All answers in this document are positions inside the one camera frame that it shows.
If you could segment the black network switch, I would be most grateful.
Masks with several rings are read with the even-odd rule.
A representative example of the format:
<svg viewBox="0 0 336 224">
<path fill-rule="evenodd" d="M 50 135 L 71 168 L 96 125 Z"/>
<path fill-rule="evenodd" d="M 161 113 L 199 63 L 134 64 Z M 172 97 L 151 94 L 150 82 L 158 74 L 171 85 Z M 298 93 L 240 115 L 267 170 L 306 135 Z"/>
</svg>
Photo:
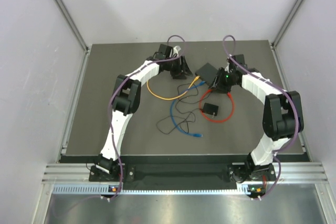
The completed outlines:
<svg viewBox="0 0 336 224">
<path fill-rule="evenodd" d="M 200 77 L 209 87 L 213 86 L 215 78 L 217 76 L 218 69 L 212 64 L 206 63 L 195 71 L 195 74 Z"/>
</svg>

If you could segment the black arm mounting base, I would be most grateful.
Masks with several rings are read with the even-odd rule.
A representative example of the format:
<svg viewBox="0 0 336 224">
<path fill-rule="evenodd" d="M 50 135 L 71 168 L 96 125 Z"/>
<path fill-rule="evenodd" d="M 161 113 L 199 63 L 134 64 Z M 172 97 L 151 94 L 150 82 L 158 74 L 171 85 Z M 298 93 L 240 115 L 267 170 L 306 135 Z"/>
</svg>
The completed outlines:
<svg viewBox="0 0 336 224">
<path fill-rule="evenodd" d="M 245 178 L 244 165 L 229 164 L 127 164 L 124 190 L 235 189 Z"/>
</svg>

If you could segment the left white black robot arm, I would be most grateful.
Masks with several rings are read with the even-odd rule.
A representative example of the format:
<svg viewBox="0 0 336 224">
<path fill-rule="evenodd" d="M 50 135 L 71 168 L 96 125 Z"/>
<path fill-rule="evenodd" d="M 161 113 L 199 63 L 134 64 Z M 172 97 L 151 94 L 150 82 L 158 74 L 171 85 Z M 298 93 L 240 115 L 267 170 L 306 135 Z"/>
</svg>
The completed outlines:
<svg viewBox="0 0 336 224">
<path fill-rule="evenodd" d="M 114 180 L 121 175 L 121 143 L 131 117 L 140 106 L 142 86 L 163 71 L 176 71 L 181 56 L 180 46 L 161 44 L 158 51 L 133 72 L 118 75 L 108 105 L 110 128 L 97 161 L 102 176 L 107 180 Z"/>
</svg>

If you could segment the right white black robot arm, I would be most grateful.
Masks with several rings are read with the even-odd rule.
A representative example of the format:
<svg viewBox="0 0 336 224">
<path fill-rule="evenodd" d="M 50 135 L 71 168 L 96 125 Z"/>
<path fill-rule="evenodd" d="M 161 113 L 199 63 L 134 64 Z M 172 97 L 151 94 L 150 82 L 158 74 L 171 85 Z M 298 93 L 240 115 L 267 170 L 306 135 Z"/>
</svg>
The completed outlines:
<svg viewBox="0 0 336 224">
<path fill-rule="evenodd" d="M 247 155 L 239 180 L 258 179 L 304 128 L 301 97 L 297 91 L 286 91 L 264 78 L 260 72 L 248 68 L 243 55 L 228 56 L 227 66 L 219 68 L 211 84 L 213 91 L 228 93 L 232 86 L 240 86 L 253 94 L 264 106 L 263 135 L 257 146 Z"/>
</svg>

